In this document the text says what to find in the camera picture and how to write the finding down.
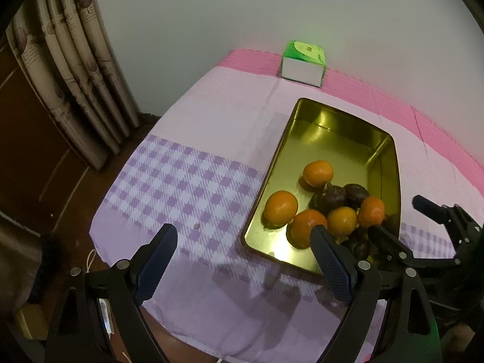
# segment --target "white wall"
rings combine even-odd
[[[318,43],[484,164],[484,36],[461,0],[98,0],[141,110],[162,115],[233,48]]]

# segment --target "pink mattress edge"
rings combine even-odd
[[[218,66],[250,74],[277,77],[280,62],[279,54],[236,49]],[[450,161],[484,196],[484,167],[423,113],[374,86],[335,70],[326,70],[323,86],[319,90],[379,114],[406,128]]]

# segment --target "white cable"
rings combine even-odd
[[[92,264],[93,264],[93,262],[94,262],[94,258],[96,258],[96,254],[97,254],[97,251],[96,251],[96,249],[95,249],[95,248],[93,248],[93,249],[90,251],[90,253],[89,253],[89,255],[88,255],[88,258],[87,258],[87,260],[86,260],[86,273],[89,273],[90,267],[91,267],[91,265],[92,265]]]
[[[131,359],[128,357],[128,355],[126,355],[124,352],[123,352],[123,355],[124,355],[124,357],[125,357],[126,359],[128,359],[128,362],[129,362],[129,363],[132,363],[132,361],[131,361]]]

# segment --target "tissue box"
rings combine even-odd
[[[321,87],[326,60],[321,46],[289,41],[282,55],[281,77]]]

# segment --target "orange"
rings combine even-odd
[[[308,163],[302,171],[304,181],[311,187],[322,187],[325,183],[330,182],[333,176],[331,164],[323,160]]]
[[[324,225],[325,228],[328,228],[326,217],[317,210],[304,210],[294,217],[290,226],[290,232],[292,239],[299,246],[298,248],[309,247],[309,235],[311,229],[316,225]]]
[[[280,228],[291,221],[298,212],[298,200],[288,191],[277,191],[269,196],[264,207],[268,227]]]
[[[385,219],[385,204],[376,196],[369,196],[361,203],[358,221],[360,226],[368,228],[380,225]]]
[[[328,214],[328,232],[335,237],[349,236],[355,229],[357,216],[355,210],[343,206]]]

